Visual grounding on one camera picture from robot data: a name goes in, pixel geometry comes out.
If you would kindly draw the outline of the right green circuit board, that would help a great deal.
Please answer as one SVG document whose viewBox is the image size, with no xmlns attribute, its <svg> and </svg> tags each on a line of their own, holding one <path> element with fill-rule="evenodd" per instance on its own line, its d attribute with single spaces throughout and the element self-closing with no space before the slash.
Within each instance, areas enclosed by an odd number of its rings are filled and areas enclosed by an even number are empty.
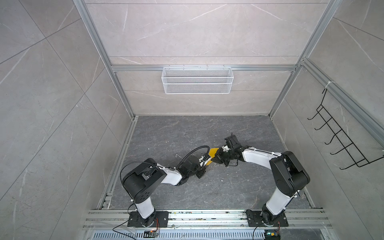
<svg viewBox="0 0 384 240">
<path fill-rule="evenodd" d="M 265 240 L 280 240 L 281 235 L 279 232 L 266 230 L 265 231 Z"/>
</svg>

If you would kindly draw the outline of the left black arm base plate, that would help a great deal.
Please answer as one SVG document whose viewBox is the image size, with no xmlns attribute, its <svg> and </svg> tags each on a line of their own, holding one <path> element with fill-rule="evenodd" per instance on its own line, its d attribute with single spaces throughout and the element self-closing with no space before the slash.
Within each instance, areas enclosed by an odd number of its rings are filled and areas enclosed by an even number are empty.
<svg viewBox="0 0 384 240">
<path fill-rule="evenodd" d="M 167 211 L 155 211 L 148 218 L 144 219 L 139 212 L 131 212 L 127 223 L 128 227 L 136 228 L 166 228 L 169 221 L 169 212 Z"/>
</svg>

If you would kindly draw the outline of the left green circuit board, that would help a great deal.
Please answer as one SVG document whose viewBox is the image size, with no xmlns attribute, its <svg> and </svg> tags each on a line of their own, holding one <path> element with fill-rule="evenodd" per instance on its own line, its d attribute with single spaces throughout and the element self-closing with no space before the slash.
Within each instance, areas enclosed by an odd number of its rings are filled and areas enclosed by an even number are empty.
<svg viewBox="0 0 384 240">
<path fill-rule="evenodd" d="M 157 238 L 158 236 L 159 236 L 159 231 L 155 231 L 155 230 L 144 231 L 145 238 Z"/>
</svg>

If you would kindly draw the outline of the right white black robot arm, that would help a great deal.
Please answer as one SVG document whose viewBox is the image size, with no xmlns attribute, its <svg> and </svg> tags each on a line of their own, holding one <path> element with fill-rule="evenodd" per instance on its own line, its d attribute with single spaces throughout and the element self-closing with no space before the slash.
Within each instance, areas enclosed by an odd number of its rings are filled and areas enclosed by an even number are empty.
<svg viewBox="0 0 384 240">
<path fill-rule="evenodd" d="M 224 146 L 212 158 L 212 162 L 227 167 L 232 160 L 256 164 L 272 171 L 276 189 L 260 213 L 262 224 L 266 226 L 277 224 L 292 199 L 311 181 L 307 171 L 290 151 L 274 153 L 253 147 L 230 149 Z"/>
</svg>

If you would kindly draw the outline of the green circuit board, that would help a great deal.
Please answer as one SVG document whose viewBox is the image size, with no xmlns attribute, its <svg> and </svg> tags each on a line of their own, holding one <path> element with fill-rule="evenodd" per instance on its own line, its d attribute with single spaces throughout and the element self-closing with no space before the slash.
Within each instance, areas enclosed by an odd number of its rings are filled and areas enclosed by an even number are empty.
<svg viewBox="0 0 384 240">
<path fill-rule="evenodd" d="M 266 230 L 265 231 L 265 240 L 280 240 L 281 235 L 279 232 Z"/>
<path fill-rule="evenodd" d="M 159 236 L 159 231 L 155 231 L 155 230 L 144 231 L 145 238 L 157 238 L 158 236 Z"/>
</svg>

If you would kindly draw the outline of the yellow square paper sheet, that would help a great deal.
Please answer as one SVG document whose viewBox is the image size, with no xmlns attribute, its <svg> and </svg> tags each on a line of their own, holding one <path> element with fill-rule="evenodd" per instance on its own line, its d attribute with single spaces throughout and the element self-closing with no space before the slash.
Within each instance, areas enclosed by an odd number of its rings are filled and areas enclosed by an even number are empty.
<svg viewBox="0 0 384 240">
<path fill-rule="evenodd" d="M 212 159 L 215 157 L 218 150 L 219 150 L 219 148 L 210 149 L 210 151 L 209 151 L 210 158 L 208 159 L 206 166 L 208 166 L 212 162 Z"/>
</svg>

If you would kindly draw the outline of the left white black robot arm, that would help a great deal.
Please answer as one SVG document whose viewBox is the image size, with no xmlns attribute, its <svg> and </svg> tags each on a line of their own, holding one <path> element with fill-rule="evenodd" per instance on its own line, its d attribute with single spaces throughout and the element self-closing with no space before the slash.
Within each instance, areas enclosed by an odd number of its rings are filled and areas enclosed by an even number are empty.
<svg viewBox="0 0 384 240">
<path fill-rule="evenodd" d="M 141 225 L 149 227 L 156 218 L 156 209 L 152 204 L 151 195 L 159 185 L 181 186 L 190 177 L 196 176 L 200 179 L 205 174 L 206 165 L 210 160 L 209 154 L 204 154 L 201 158 L 188 154 L 179 166 L 171 168 L 148 158 L 124 177 L 120 177 L 123 188 L 136 206 Z"/>
</svg>

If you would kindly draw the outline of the aluminium front rail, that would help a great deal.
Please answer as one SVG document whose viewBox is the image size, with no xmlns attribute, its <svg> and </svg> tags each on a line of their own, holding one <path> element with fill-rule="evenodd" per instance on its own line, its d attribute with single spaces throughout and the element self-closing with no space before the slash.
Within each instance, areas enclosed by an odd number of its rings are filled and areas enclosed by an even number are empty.
<svg viewBox="0 0 384 240">
<path fill-rule="evenodd" d="M 161 230 L 191 229 L 331 229 L 322 209 L 288 209 L 274 223 L 264 224 L 260 211 L 247 210 L 162 210 L 149 226 Z M 137 216 L 126 210 L 91 210 L 82 227 L 109 230 L 115 226 L 144 228 Z"/>
</svg>

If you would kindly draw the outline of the aluminium corner frame post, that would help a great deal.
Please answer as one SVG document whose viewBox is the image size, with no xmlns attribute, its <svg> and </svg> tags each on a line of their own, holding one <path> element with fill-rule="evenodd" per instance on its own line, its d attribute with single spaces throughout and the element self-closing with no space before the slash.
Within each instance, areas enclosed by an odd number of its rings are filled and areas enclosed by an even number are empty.
<svg viewBox="0 0 384 240">
<path fill-rule="evenodd" d="M 118 95 L 119 97 L 121 98 L 122 100 L 122 103 L 130 117 L 131 120 L 134 120 L 135 119 L 135 114 L 133 113 L 133 110 L 130 106 L 130 103 L 128 101 L 128 98 L 125 94 L 125 91 L 123 89 L 123 86 L 121 84 L 121 82 L 119 81 L 116 73 L 113 71 L 112 69 L 112 63 L 110 61 L 110 58 L 107 54 L 107 51 L 102 43 L 102 40 L 98 34 L 98 31 L 95 27 L 95 24 L 91 18 L 91 15 L 87 9 L 87 6 L 86 6 L 86 3 L 85 1 L 82 1 L 82 0 L 74 0 L 74 4 L 80 14 L 80 17 L 82 18 L 84 24 L 85 24 L 85 27 L 96 47 L 96 50 L 103 62 L 103 64 L 105 65 L 105 68 L 107 70 L 107 73 L 108 75 L 110 76 L 117 92 L 118 92 Z"/>
</svg>

